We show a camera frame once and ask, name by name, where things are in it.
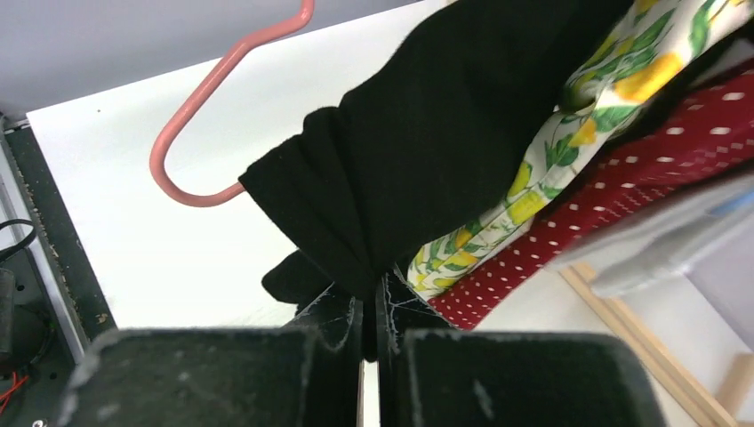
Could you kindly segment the black skirt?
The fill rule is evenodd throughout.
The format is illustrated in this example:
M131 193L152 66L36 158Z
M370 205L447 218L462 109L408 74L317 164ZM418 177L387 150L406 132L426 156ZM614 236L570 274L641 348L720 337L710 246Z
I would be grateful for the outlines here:
M500 203L567 79L629 8L477 0L429 16L240 176L296 246L263 288L300 307L328 286L372 302L393 266Z

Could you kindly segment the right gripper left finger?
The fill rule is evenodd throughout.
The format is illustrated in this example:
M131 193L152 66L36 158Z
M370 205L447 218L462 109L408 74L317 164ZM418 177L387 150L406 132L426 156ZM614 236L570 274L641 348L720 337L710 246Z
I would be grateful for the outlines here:
M285 328L314 332L332 353L363 359L363 303L329 285L312 302L299 309Z

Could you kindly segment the wooden clothes rack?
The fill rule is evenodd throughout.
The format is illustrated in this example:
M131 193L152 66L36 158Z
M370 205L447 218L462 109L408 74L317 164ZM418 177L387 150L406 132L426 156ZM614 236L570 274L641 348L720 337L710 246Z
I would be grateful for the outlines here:
M597 273L587 263L572 264L562 269L559 275L602 322L629 345L654 379L696 425L753 424L738 417L746 398L753 392L752 352L735 355L723 382L712 393L686 369L629 305L616 298L599 298L592 292L590 285L596 281Z

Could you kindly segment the white garment on rack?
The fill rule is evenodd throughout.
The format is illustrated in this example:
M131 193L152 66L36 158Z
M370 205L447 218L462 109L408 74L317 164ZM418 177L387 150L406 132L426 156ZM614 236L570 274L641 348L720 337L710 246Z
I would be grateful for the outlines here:
M753 225L753 172L683 190L597 230L553 261L560 270L595 262L590 281L602 298L681 276Z

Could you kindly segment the lemon print skirt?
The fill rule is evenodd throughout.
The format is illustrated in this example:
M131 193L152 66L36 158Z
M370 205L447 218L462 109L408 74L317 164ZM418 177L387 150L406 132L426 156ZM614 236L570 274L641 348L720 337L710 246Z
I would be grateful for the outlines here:
M753 15L750 1L636 1L569 78L493 209L424 245L406 283L429 299L526 232L598 150L624 131L683 68Z

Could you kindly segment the red polka dot skirt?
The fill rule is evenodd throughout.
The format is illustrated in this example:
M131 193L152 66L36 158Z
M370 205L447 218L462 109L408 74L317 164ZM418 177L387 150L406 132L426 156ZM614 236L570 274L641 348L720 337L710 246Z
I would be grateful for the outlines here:
M564 202L450 290L429 299L429 306L452 325L473 329L581 238L752 158L753 63L747 61L686 97L655 133L603 155Z

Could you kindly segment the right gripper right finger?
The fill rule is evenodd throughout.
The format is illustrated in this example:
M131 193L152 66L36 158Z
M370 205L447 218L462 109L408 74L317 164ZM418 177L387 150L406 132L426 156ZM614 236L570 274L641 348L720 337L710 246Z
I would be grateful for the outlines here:
M378 360L393 359L405 333L414 329L454 329L454 326L407 284L399 268L386 272L376 289L375 337Z

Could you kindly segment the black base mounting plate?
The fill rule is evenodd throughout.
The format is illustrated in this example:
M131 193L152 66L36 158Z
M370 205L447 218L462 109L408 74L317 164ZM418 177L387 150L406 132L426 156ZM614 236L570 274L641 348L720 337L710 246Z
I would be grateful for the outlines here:
M14 273L20 326L41 343L24 367L2 375L3 426L47 426L69 374L91 340L116 323L30 126L1 133L1 247L36 238L4 267Z

